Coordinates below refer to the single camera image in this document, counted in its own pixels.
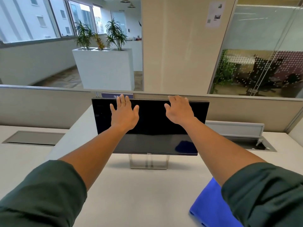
sleeve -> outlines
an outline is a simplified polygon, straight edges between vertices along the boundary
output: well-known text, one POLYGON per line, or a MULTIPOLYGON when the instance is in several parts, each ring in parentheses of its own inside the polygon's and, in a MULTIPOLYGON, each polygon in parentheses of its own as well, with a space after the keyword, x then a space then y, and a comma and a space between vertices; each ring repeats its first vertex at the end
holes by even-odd
POLYGON ((72 226, 87 197, 86 186, 74 167, 47 161, 0 201, 4 226, 72 226))
POLYGON ((222 186, 222 196, 244 226, 303 226, 303 176, 254 163, 222 186))

paper poster on wall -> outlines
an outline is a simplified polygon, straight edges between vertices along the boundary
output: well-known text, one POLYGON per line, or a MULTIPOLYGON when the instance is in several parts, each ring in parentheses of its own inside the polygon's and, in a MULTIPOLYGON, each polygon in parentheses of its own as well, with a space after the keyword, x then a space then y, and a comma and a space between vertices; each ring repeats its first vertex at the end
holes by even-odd
POLYGON ((218 28, 225 8, 225 1, 212 1, 209 4, 206 27, 218 28))

monitor stand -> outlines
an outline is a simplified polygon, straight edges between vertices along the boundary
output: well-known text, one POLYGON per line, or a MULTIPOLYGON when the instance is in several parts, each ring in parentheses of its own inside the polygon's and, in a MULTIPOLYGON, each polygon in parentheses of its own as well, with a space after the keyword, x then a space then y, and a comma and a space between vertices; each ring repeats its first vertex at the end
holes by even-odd
POLYGON ((129 154, 131 169, 167 169, 169 155, 129 154))

person's right arm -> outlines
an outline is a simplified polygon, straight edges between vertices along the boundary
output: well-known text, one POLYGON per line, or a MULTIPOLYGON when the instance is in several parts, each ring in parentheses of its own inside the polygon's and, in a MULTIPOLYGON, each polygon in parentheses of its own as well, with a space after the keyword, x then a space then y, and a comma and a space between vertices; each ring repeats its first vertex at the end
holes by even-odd
POLYGON ((167 117, 187 131, 244 226, 303 226, 302 175, 267 163, 214 132, 194 117, 186 98, 169 100, 167 117))
POLYGON ((166 116, 186 130, 207 168, 221 186, 245 166, 265 162, 200 122, 194 116, 187 98, 169 96, 169 101, 171 106, 165 104, 166 116))

desk number sign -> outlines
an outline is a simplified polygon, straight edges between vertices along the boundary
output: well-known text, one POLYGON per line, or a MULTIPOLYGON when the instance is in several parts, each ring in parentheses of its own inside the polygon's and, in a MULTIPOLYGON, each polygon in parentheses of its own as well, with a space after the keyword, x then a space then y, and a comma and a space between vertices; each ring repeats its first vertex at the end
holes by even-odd
MULTIPOLYGON (((118 96, 121 95, 121 93, 106 93, 106 92, 102 92, 102 98, 105 99, 116 99, 118 96)), ((134 98, 133 94, 123 94, 124 96, 128 96, 130 99, 134 98)))

